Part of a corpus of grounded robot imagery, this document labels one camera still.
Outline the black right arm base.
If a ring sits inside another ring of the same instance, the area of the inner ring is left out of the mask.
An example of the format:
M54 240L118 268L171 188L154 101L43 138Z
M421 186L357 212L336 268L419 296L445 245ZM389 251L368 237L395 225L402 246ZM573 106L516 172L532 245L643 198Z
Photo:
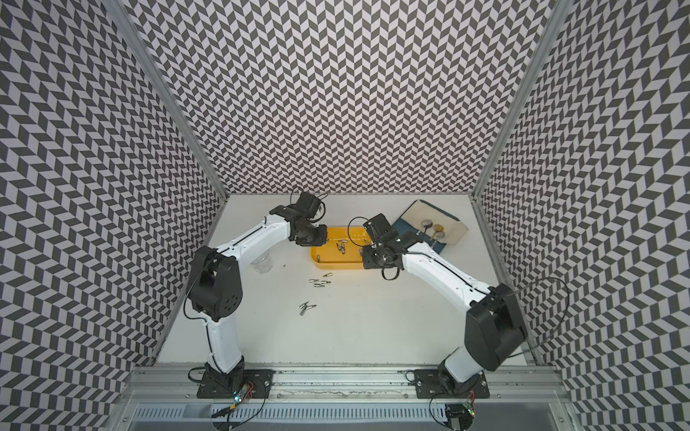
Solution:
M407 372L405 378L414 386L418 399L447 397L476 400L490 398L486 376L483 372L472 375L466 381L457 381L442 366L438 368L418 368Z

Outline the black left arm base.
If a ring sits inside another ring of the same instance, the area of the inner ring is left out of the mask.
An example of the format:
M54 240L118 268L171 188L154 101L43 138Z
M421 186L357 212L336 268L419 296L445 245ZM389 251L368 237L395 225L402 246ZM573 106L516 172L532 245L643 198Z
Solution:
M231 400L247 386L246 396L251 395L253 400L264 400L270 395L274 375L272 369L246 369L244 360L229 373L221 373L211 364L206 364L197 398Z

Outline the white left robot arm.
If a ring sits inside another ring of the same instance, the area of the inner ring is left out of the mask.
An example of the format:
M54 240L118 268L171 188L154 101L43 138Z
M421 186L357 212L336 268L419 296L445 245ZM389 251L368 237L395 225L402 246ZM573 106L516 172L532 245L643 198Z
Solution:
M327 226L320 223L324 214L323 200L303 192L295 203L273 208L260 224L238 238L196 251L186 298L203 320L211 369L230 375L244 359L235 323L235 312L244 297L243 271L281 242L305 248L326 244Z

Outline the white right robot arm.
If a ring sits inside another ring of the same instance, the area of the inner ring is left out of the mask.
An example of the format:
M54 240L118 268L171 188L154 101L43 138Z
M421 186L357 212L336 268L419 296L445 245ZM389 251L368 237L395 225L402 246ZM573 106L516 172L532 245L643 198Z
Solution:
M440 364L440 373L465 383L483 371L497 370L528 338L516 293L478 280L442 258L411 231L398 232L382 214L363 227L365 269L407 272L436 289L465 319L463 344Z

